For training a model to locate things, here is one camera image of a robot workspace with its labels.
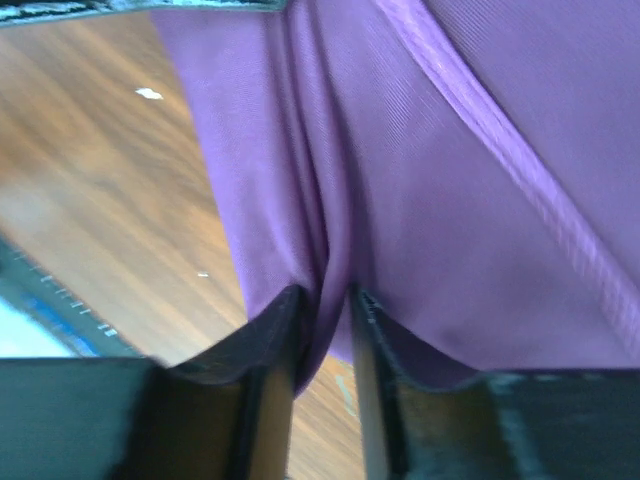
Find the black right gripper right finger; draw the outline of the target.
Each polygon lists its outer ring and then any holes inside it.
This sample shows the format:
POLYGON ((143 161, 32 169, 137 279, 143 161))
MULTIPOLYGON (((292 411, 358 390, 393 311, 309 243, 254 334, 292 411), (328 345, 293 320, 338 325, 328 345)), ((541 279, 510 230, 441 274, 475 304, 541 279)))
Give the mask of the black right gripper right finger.
POLYGON ((353 288, 352 340, 370 479, 635 479, 635 370, 477 372, 353 288))

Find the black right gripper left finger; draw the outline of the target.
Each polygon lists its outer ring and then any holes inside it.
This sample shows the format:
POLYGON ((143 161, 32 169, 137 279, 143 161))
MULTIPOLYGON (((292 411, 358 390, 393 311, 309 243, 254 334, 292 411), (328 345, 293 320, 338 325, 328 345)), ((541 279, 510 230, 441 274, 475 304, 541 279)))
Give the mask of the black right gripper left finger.
POLYGON ((151 358, 1 363, 5 479, 282 479, 302 288, 171 368, 151 358))

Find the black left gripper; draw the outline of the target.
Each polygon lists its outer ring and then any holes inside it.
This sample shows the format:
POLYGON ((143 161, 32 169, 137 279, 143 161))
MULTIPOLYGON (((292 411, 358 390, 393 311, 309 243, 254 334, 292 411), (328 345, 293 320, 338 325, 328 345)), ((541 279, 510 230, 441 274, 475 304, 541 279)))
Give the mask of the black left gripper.
POLYGON ((281 11, 287 0, 1 0, 2 25, 27 25, 154 9, 281 11))

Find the purple cloth napkin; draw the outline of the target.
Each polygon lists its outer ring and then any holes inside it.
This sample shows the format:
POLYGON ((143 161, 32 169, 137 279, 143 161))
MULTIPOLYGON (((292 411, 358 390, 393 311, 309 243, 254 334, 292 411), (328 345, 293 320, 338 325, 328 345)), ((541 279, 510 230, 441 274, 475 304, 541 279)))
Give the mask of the purple cloth napkin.
POLYGON ((639 5, 157 10, 250 317, 297 284, 299 388, 372 295, 437 386, 639 364, 639 5))

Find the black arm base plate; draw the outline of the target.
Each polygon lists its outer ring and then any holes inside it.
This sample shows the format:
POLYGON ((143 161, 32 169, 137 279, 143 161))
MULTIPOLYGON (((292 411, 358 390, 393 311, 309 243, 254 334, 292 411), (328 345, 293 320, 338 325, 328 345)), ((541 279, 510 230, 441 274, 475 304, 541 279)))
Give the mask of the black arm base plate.
POLYGON ((1 239, 1 299, 77 357, 140 357, 108 322, 24 251, 1 239))

